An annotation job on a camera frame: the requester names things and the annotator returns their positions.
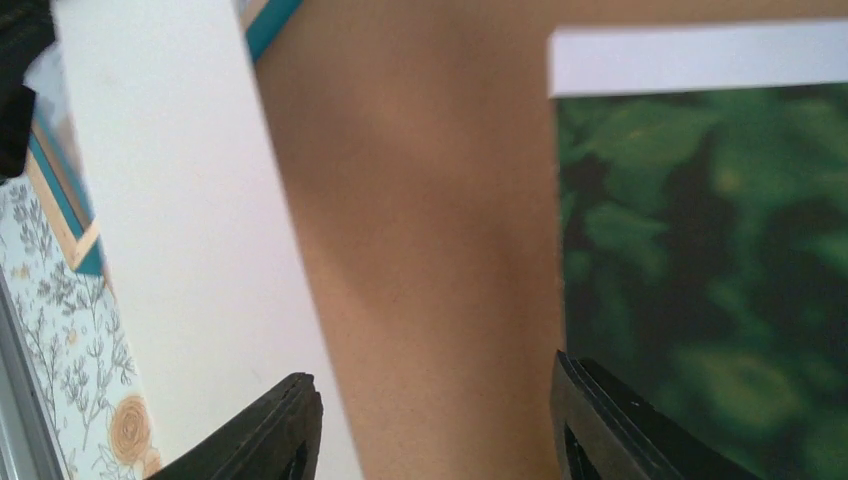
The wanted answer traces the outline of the teal wooden picture frame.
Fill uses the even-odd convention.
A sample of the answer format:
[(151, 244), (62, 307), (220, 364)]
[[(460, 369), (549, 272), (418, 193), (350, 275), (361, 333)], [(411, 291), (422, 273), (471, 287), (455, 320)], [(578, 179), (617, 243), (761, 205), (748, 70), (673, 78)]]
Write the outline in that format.
[(57, 39), (31, 66), (33, 175), (68, 265), (166, 271), (270, 249), (288, 208), (255, 66), (295, 1), (52, 1)]

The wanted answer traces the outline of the white paper mat border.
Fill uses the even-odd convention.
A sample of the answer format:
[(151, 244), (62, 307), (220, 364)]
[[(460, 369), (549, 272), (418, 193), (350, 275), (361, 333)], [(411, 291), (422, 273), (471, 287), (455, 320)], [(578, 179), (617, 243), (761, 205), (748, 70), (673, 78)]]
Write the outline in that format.
[(362, 467), (233, 1), (55, 1), (83, 179), (153, 428), (174, 466), (286, 376), (323, 416), (319, 479)]

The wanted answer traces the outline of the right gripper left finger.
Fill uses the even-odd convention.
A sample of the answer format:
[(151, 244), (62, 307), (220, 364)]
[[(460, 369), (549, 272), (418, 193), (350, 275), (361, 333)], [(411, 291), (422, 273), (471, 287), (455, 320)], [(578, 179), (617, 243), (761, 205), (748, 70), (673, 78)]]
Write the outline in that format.
[(292, 373), (151, 479), (313, 479), (322, 418), (314, 376)]

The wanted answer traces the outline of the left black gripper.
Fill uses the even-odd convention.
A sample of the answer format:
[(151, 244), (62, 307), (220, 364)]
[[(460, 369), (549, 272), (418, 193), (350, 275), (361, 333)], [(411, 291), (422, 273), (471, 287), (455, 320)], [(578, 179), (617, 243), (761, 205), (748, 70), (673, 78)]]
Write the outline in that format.
[(1, 1), (1, 177), (25, 170), (35, 92), (24, 84), (30, 65), (55, 41), (48, 0)]

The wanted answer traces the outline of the sunflower photo print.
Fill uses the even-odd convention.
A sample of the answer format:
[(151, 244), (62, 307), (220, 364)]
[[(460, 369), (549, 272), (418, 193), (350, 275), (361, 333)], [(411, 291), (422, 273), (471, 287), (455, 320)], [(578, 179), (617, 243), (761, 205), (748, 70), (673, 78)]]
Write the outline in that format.
[(847, 475), (847, 22), (560, 27), (565, 340), (754, 479)]

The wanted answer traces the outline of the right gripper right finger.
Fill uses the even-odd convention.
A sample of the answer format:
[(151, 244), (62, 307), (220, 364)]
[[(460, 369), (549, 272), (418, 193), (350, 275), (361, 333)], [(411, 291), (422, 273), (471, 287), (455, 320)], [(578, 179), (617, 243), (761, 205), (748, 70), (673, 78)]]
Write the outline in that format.
[(550, 408), (562, 479), (754, 479), (597, 362), (556, 353)]

